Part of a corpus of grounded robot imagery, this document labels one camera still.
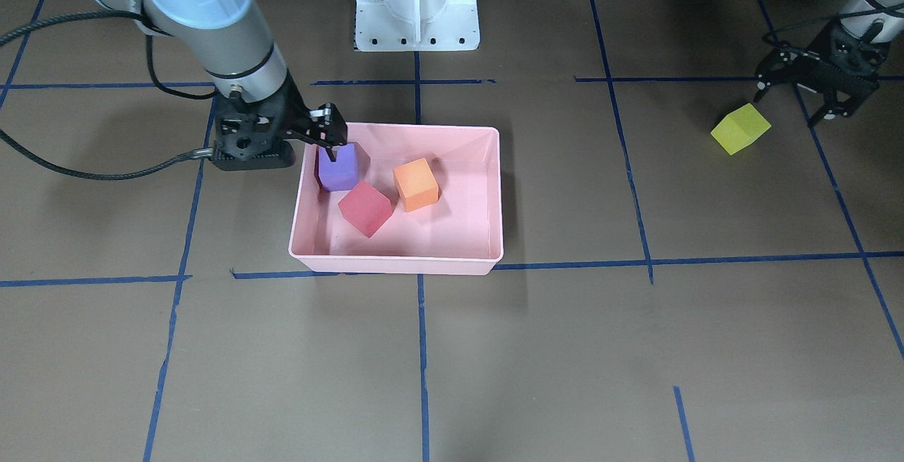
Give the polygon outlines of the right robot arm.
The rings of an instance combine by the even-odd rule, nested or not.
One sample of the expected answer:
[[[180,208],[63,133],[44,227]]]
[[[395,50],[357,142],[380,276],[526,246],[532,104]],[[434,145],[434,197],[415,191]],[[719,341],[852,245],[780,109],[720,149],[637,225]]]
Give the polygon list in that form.
[[[152,166],[123,174],[135,179],[185,160],[210,160],[222,170],[287,168],[295,154],[291,141],[321,148],[329,160],[347,143],[347,126],[335,105],[316,110],[304,104],[290,70],[256,0],[93,0],[99,11],[56,16],[21,25],[2,44],[27,34],[80,20],[125,18],[145,34],[149,76],[162,83],[153,63],[153,38],[183,41],[212,79],[208,97],[214,109],[214,144]]]

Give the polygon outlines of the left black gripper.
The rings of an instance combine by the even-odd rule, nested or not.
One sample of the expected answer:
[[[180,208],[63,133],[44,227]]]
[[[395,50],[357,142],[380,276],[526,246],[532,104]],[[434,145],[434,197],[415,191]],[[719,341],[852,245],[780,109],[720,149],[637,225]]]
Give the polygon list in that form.
[[[866,27],[852,32],[833,18],[811,41],[800,47],[773,47],[756,67],[756,94],[760,102],[771,88],[791,83],[823,95],[823,104],[809,118],[814,128],[824,119],[850,117],[879,89],[879,67],[888,58],[890,45],[879,41],[884,18],[868,18]]]

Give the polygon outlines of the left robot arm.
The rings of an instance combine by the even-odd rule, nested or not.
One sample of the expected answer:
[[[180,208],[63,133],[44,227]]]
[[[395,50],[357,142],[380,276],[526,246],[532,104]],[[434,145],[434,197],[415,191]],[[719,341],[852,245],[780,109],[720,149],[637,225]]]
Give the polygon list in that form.
[[[764,34],[771,52],[756,67],[753,101],[796,85],[823,98],[809,127],[854,115],[879,89],[879,69],[902,34],[902,1],[847,0],[832,15]]]

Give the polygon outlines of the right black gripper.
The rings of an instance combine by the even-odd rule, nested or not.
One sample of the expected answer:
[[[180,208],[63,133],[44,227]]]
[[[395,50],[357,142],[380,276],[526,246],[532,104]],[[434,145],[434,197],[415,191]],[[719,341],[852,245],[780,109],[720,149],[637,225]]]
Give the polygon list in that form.
[[[287,137],[307,117],[307,106],[291,73],[262,101],[246,102],[239,95],[214,97],[212,164],[219,170],[288,168],[296,153]],[[332,102],[308,112],[308,137],[317,162],[335,162],[340,146],[348,143],[347,124]]]

